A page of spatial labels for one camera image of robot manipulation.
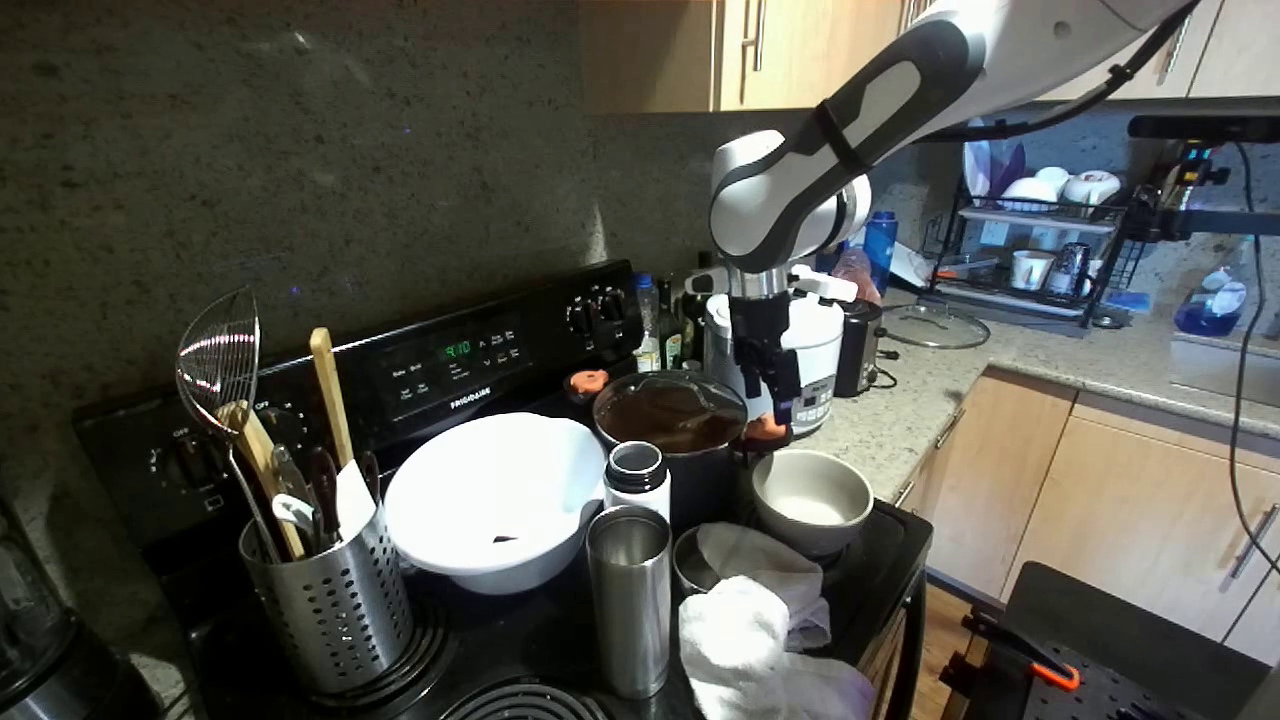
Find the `lower cabinet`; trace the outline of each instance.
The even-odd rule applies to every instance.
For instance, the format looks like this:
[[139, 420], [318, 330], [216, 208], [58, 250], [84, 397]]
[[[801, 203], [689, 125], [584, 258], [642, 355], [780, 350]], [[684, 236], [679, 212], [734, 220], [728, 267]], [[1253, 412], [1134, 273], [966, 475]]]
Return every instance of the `lower cabinet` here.
[[[1280, 551], [1280, 441], [1241, 437], [1241, 502]], [[1054, 565], [1258, 661], [1280, 661], [1280, 579], [1234, 500], [1219, 423], [987, 372], [923, 469], [930, 565], [1010, 594]]]
[[936, 570], [987, 594], [1010, 586], [1072, 400], [1072, 387], [1014, 372], [987, 372], [971, 382], [955, 429], [921, 473], [916, 510], [934, 521], [930, 565]]
[[[1280, 502], [1280, 462], [1245, 449], [1235, 473], [1245, 517], [1258, 522]], [[1235, 521], [1219, 429], [1103, 397], [1082, 397], [1072, 409], [1015, 566], [1024, 561], [1212, 638], [1228, 638], [1267, 570]]]

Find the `white bowl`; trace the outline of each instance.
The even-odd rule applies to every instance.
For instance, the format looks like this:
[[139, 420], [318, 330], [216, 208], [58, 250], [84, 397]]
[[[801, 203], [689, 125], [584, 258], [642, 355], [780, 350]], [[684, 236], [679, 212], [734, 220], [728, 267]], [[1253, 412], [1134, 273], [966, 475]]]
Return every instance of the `white bowl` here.
[[843, 551], [875, 506], [864, 475], [808, 449], [763, 456], [754, 469], [748, 496], [771, 534], [816, 561]]
[[582, 551], [605, 443], [577, 420], [481, 414], [421, 443], [382, 502], [395, 551], [481, 594], [534, 591]]

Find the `stove burner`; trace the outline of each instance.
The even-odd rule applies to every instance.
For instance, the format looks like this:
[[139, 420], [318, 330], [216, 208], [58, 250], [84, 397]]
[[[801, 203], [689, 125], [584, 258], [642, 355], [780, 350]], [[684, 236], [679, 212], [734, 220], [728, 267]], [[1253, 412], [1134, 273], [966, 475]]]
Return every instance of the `stove burner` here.
[[312, 697], [312, 705], [363, 708], [382, 700], [395, 705], [395, 697], [421, 697], [446, 675], [447, 654], [452, 654], [452, 645], [446, 628], [418, 628], [395, 667], [382, 675], [374, 687], [362, 687], [352, 697]]
[[569, 697], [551, 683], [495, 683], [481, 697], [460, 700], [446, 720], [492, 720], [492, 717], [520, 717], [520, 720], [609, 720], [598, 700]]

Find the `robotic arm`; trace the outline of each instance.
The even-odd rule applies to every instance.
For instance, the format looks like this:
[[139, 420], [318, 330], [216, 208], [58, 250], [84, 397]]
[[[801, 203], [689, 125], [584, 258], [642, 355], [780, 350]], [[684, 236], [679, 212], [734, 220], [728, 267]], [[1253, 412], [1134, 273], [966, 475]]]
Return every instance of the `robotic arm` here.
[[911, 141], [1015, 107], [1172, 29], [1201, 0], [936, 0], [801, 127], [717, 147], [712, 245], [728, 263], [734, 355], [778, 420], [801, 397], [789, 273], [868, 216], [868, 179]]

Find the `plastic bottle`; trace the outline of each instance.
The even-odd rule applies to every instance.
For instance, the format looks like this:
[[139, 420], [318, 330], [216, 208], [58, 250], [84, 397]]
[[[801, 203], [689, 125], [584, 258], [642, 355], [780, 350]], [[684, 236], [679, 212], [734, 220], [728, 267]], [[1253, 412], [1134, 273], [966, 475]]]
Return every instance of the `plastic bottle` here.
[[1253, 283], [1253, 246], [1241, 245], [1228, 263], [1212, 267], [1177, 311], [1181, 330], [1234, 337]]
[[864, 228], [864, 250], [874, 258], [874, 279], [880, 297], [890, 293], [893, 246], [895, 246], [895, 216], [874, 212]]
[[649, 273], [638, 277], [638, 307], [642, 307], [642, 345], [638, 345], [638, 372], [661, 372], [664, 349], [661, 349], [661, 311], [664, 300], [658, 293], [658, 279]]

